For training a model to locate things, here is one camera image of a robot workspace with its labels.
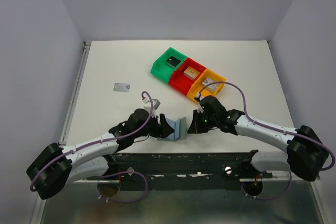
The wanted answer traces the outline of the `grey-green card holder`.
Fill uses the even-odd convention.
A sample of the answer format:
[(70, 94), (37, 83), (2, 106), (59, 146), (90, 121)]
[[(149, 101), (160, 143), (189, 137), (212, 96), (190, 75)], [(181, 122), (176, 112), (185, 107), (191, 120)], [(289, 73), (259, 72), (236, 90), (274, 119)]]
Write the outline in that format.
[(171, 119), (166, 120), (168, 125), (174, 129), (174, 133), (166, 138), (157, 138), (157, 140), (175, 142), (177, 140), (185, 139), (187, 134), (186, 117), (179, 118), (175, 121)]

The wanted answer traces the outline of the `silver VIP credit card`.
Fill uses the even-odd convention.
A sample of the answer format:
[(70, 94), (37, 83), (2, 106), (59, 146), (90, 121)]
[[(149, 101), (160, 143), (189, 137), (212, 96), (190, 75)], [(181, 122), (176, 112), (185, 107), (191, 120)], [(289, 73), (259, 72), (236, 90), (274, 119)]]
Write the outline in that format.
[(113, 86), (114, 92), (129, 92), (130, 84), (129, 83), (115, 83)]

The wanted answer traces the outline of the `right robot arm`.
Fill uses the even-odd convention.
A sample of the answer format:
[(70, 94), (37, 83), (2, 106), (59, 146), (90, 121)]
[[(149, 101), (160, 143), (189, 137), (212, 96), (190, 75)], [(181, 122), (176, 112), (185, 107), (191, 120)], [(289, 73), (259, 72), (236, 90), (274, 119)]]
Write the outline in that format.
[(242, 173), (249, 178), (260, 172), (287, 171), (299, 178), (313, 182), (318, 177), (329, 153), (322, 147), (314, 131), (302, 126), (299, 129), (284, 128), (266, 122), (249, 119), (240, 110), (226, 110), (213, 96), (200, 100), (188, 134), (203, 134), (217, 128), (224, 133), (251, 137), (278, 149), (276, 152), (251, 151), (243, 162)]

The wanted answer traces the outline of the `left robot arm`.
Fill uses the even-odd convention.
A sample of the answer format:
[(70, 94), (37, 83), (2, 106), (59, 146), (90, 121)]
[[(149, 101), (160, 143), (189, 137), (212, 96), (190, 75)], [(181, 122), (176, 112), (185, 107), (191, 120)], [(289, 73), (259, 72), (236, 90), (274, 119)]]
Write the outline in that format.
[(57, 143), (47, 145), (26, 170), (31, 181), (29, 189), (41, 199), (51, 198), (64, 188), (70, 181), (70, 173), (79, 166), (124, 150), (136, 138), (165, 138), (174, 132), (164, 114), (152, 116), (145, 109), (136, 109), (127, 120), (93, 140), (65, 147)]

